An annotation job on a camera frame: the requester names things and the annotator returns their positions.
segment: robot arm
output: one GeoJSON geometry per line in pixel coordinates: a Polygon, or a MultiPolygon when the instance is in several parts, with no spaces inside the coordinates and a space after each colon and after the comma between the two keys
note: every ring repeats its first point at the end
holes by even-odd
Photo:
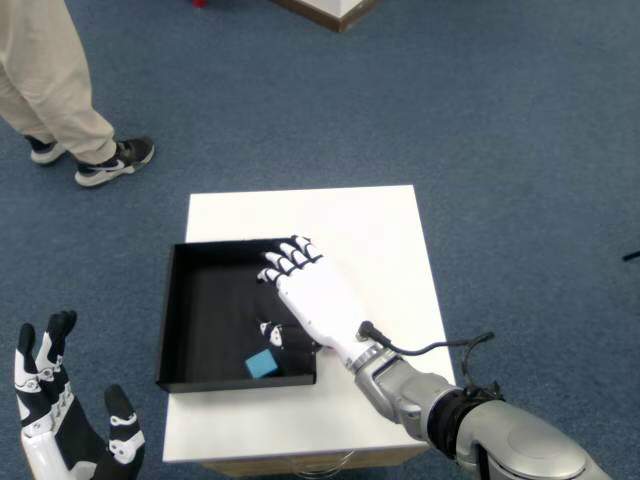
{"type": "Polygon", "coordinates": [[[402,424],[476,480],[606,480],[589,455],[537,417],[422,373],[388,348],[358,336],[367,320],[348,281],[300,236],[269,252],[272,267],[258,279],[274,284],[282,301],[319,344],[336,350],[376,410],[402,424]]]}
{"type": "Polygon", "coordinates": [[[108,444],[89,424],[62,364],[75,312],[51,317],[37,356],[35,330],[24,324],[15,353],[20,441],[35,480],[134,480],[144,457],[136,414],[118,385],[105,391],[108,444]]]}

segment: shoe sole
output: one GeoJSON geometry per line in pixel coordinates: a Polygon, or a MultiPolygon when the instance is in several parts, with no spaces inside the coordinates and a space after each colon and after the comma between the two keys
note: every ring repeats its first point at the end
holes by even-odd
{"type": "Polygon", "coordinates": [[[46,153],[38,153],[31,150],[31,160],[38,165],[50,165],[58,160],[66,151],[66,148],[56,143],[53,148],[46,153]]]}
{"type": "Polygon", "coordinates": [[[155,145],[153,145],[151,147],[151,151],[147,154],[146,157],[144,157],[142,160],[140,160],[136,164],[129,165],[128,167],[121,168],[120,170],[114,170],[111,172],[104,172],[104,171],[98,172],[95,175],[91,175],[90,177],[82,175],[80,172],[76,172],[74,178],[76,182],[78,182],[78,184],[82,187],[87,187],[87,188],[97,187],[98,185],[107,183],[113,180],[114,178],[118,178],[120,175],[125,175],[125,174],[131,175],[132,173],[136,173],[138,170],[140,170],[142,167],[144,167],[147,163],[151,161],[151,158],[153,157],[153,154],[155,153],[155,151],[156,151],[156,147],[155,145]]]}

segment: black tray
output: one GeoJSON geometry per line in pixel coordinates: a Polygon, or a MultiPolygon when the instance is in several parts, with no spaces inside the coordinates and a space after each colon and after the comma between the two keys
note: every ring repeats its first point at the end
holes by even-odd
{"type": "Polygon", "coordinates": [[[156,383],[172,393],[311,385],[313,351],[284,352],[260,334],[261,321],[297,325],[270,285],[255,278],[260,254],[290,239],[174,245],[156,383]],[[245,360],[270,349],[275,376],[253,379],[245,360]]]}

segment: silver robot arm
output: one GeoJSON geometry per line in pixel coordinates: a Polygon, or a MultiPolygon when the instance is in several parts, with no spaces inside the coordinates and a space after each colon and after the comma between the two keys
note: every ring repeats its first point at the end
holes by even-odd
{"type": "Polygon", "coordinates": [[[584,449],[543,420],[421,373],[391,350],[376,352],[355,378],[381,415],[474,479],[609,479],[584,449]]]}
{"type": "Polygon", "coordinates": [[[375,409],[402,424],[475,480],[606,480],[578,444],[546,422],[485,390],[467,391],[422,373],[400,355],[358,336],[367,320],[349,282],[311,243],[294,236],[258,280],[282,301],[319,344],[333,348],[375,409]]]}

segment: blue cube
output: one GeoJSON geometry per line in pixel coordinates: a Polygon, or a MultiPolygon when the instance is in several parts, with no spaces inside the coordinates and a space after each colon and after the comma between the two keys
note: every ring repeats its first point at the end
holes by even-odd
{"type": "Polygon", "coordinates": [[[253,378],[262,378],[278,371],[278,364],[269,350],[263,350],[245,360],[253,378]]]}

